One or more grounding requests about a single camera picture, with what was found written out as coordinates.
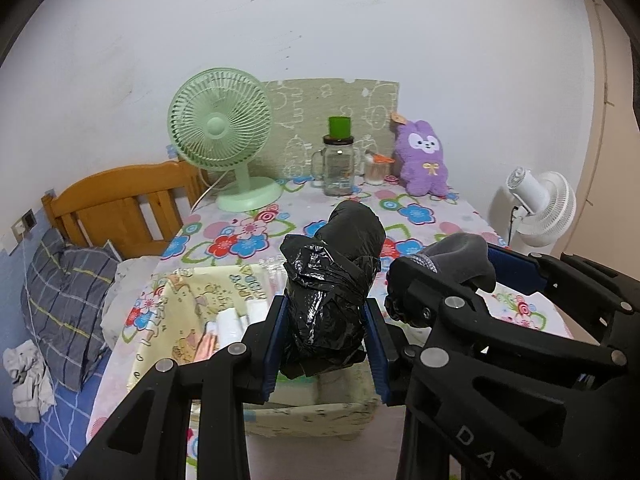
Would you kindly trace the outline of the white tissue pack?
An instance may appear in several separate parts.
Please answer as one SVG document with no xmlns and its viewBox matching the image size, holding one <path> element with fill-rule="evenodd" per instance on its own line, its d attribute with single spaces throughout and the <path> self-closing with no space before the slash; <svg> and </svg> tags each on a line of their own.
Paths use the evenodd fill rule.
<svg viewBox="0 0 640 480">
<path fill-rule="evenodd" d="M 219 348 L 241 342 L 251 325 L 265 321 L 268 311 L 269 302 L 263 299 L 247 300 L 244 314 L 235 308 L 221 311 L 215 321 Z"/>
</svg>

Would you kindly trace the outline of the clear plastic bag package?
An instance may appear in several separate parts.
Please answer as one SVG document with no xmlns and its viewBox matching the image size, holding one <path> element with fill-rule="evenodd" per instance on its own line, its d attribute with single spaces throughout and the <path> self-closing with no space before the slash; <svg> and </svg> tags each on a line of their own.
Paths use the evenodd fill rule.
<svg viewBox="0 0 640 480">
<path fill-rule="evenodd" d="M 281 255 L 259 260 L 259 265 L 268 276 L 273 296 L 282 296 L 285 292 L 288 274 L 285 271 L 284 264 L 285 258 Z"/>
</svg>

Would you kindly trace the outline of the black sock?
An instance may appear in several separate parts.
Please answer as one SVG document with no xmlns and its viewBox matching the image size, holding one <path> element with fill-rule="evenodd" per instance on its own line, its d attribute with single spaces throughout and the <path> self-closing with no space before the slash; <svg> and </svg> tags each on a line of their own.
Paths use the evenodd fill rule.
<svg viewBox="0 0 640 480">
<path fill-rule="evenodd" d="M 285 237 L 285 377 L 316 376 L 364 360 L 360 309 L 381 271 L 385 240 L 378 216 L 352 200 L 339 203 L 314 235 Z"/>
</svg>

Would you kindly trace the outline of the grey sock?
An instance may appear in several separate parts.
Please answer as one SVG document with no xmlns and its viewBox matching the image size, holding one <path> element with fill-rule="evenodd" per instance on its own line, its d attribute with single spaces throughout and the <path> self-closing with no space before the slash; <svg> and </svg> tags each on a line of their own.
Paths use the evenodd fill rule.
<svg viewBox="0 0 640 480">
<path fill-rule="evenodd" d="M 468 286 L 492 292 L 497 283 L 496 271 L 488 258 L 488 244 L 483 237 L 457 232 L 416 253 L 432 272 Z"/>
</svg>

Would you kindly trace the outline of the pink paper packet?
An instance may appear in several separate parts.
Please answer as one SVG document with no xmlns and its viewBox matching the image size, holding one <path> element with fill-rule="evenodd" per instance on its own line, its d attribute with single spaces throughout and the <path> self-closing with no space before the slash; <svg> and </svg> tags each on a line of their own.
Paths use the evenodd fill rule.
<svg viewBox="0 0 640 480">
<path fill-rule="evenodd" d="M 203 335 L 198 348 L 194 354 L 195 362 L 208 360 L 218 349 L 218 337 L 216 334 L 207 332 Z"/>
</svg>

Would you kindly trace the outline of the white standing fan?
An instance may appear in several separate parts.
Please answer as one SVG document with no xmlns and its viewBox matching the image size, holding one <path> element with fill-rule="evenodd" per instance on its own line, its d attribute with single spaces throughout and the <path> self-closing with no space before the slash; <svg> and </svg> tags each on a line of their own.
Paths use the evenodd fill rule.
<svg viewBox="0 0 640 480">
<path fill-rule="evenodd" d="M 576 214 L 576 196 L 562 174 L 533 174 L 516 167 L 506 179 L 506 189 L 515 200 L 509 246 L 521 252 L 548 252 L 566 233 Z"/>
</svg>

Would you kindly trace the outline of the yellow cartoon fabric storage box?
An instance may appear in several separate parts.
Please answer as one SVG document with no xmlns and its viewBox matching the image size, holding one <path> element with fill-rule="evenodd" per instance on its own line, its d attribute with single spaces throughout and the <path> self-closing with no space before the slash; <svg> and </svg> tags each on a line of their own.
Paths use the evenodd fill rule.
<svg viewBox="0 0 640 480">
<path fill-rule="evenodd" d="M 217 335 L 216 317 L 226 309 L 246 312 L 246 302 L 273 294 L 258 264 L 206 266 L 158 274 L 136 301 L 122 330 L 135 340 L 136 351 L 127 386 L 134 388 L 157 361 L 190 364 L 203 335 Z M 265 404 L 247 404 L 245 428 L 262 437 L 352 437 L 360 434 L 378 408 L 367 367 L 349 368 L 314 377 L 278 376 Z"/>
</svg>

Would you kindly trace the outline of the beige door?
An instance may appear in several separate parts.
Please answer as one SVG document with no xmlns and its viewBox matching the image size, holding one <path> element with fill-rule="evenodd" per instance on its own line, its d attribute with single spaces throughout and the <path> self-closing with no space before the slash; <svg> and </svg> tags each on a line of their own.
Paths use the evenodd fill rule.
<svg viewBox="0 0 640 480">
<path fill-rule="evenodd" d="M 552 254 L 639 276 L 639 128 L 631 42 L 603 0 L 584 0 L 594 62 L 593 112 L 576 217 Z"/>
</svg>

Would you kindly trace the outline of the floral tablecloth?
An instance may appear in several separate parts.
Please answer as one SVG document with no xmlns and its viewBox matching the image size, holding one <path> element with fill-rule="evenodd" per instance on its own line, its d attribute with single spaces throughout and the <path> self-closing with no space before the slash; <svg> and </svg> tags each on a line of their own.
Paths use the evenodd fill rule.
<svg viewBox="0 0 640 480">
<path fill-rule="evenodd" d="M 352 199 L 370 207 L 386 233 L 382 261 L 415 254 L 457 232 L 499 244 L 499 235 L 456 192 L 412 197 L 397 183 L 358 183 Z M 128 391 L 135 340 L 122 336 L 127 318 L 154 276 L 200 266 L 259 264 L 281 255 L 288 234 L 312 235 L 326 224 L 337 200 L 317 183 L 296 178 L 283 183 L 281 197 L 265 208 L 230 214 L 214 204 L 199 206 L 160 256 L 122 257 L 108 291 L 102 330 L 111 356 L 96 392 L 87 436 L 95 436 Z M 250 473 L 256 479 L 390 479 L 400 453 L 402 408 L 378 400 L 373 419 L 352 437 L 262 437 L 248 434 Z"/>
</svg>

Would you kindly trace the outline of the purple bunny plush toy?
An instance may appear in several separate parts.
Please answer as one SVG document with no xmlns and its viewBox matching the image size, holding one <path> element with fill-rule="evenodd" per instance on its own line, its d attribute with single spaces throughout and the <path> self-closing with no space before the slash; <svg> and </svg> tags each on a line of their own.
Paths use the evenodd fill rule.
<svg viewBox="0 0 640 480">
<path fill-rule="evenodd" d="M 410 195 L 444 197 L 448 193 L 444 148 L 428 122 L 398 122 L 394 155 L 400 163 L 399 179 Z"/>
</svg>

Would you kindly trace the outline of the small toothpick jar orange lid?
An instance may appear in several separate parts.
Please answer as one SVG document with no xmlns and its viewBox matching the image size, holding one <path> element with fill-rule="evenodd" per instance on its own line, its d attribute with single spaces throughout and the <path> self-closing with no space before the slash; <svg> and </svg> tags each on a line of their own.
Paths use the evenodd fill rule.
<svg viewBox="0 0 640 480">
<path fill-rule="evenodd" d="M 394 164 L 394 160 L 385 155 L 366 151 L 364 154 L 364 180 L 370 185 L 382 185 Z"/>
</svg>

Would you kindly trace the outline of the glass jar with green lid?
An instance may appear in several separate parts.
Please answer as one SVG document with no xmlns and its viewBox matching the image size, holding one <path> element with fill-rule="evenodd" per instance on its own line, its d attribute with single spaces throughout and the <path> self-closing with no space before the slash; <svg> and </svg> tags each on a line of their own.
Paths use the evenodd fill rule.
<svg viewBox="0 0 640 480">
<path fill-rule="evenodd" d="M 352 120 L 347 116 L 332 116 L 328 127 L 322 148 L 311 155 L 311 177 L 321 183 L 327 196 L 349 196 L 355 180 Z"/>
</svg>

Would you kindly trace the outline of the plaid grey pillow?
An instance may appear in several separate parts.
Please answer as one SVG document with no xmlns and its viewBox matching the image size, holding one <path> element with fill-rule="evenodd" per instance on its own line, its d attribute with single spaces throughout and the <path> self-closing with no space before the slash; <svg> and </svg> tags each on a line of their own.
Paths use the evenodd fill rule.
<svg viewBox="0 0 640 480">
<path fill-rule="evenodd" d="M 112 248 L 76 246 L 50 229 L 26 266 L 26 328 L 53 380 L 73 392 L 82 389 L 107 350 L 102 314 L 118 264 Z"/>
</svg>

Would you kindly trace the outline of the green patterned board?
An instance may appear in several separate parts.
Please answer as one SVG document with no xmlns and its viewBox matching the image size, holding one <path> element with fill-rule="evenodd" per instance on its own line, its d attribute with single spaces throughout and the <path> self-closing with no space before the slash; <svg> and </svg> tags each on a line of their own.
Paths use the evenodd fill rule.
<svg viewBox="0 0 640 480">
<path fill-rule="evenodd" d="M 250 162 L 253 176 L 293 179 L 311 174 L 312 154 L 322 149 L 329 119 L 350 119 L 355 165 L 363 172 L 366 151 L 392 154 L 395 135 L 390 115 L 396 112 L 399 84 L 375 79 L 309 78 L 265 83 L 272 105 L 267 144 Z"/>
</svg>

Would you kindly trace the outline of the green desk fan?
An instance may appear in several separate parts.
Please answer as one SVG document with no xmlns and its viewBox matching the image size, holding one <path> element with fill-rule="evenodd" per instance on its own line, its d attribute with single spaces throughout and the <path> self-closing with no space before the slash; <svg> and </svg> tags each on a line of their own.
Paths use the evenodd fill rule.
<svg viewBox="0 0 640 480">
<path fill-rule="evenodd" d="M 217 194 L 219 209 L 260 209 L 281 196 L 275 180 L 253 177 L 248 170 L 272 128 L 266 90 L 251 74 L 215 67 L 192 76 L 171 99 L 167 128 L 171 144 L 191 165 L 234 174 L 234 180 Z"/>
</svg>

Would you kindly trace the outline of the white crumpled cloth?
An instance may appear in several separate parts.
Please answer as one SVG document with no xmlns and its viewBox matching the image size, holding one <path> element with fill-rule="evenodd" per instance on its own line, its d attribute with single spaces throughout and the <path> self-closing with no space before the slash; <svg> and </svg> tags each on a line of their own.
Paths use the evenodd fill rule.
<svg viewBox="0 0 640 480">
<path fill-rule="evenodd" d="M 2 354 L 3 367 L 10 376 L 14 415 L 24 424 L 38 424 L 41 417 L 55 406 L 49 370 L 32 340 Z"/>
</svg>

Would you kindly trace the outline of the wall power socket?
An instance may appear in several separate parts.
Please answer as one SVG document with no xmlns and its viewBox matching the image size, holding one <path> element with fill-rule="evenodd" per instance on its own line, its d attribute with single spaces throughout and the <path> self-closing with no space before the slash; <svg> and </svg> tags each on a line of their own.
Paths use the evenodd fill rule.
<svg viewBox="0 0 640 480">
<path fill-rule="evenodd" d="M 11 226 L 11 230 L 17 243 L 24 240 L 25 236 L 30 233 L 30 231 L 36 226 L 36 224 L 37 224 L 37 219 L 34 212 L 31 209 L 26 211 L 21 216 L 21 218 L 15 221 Z"/>
</svg>

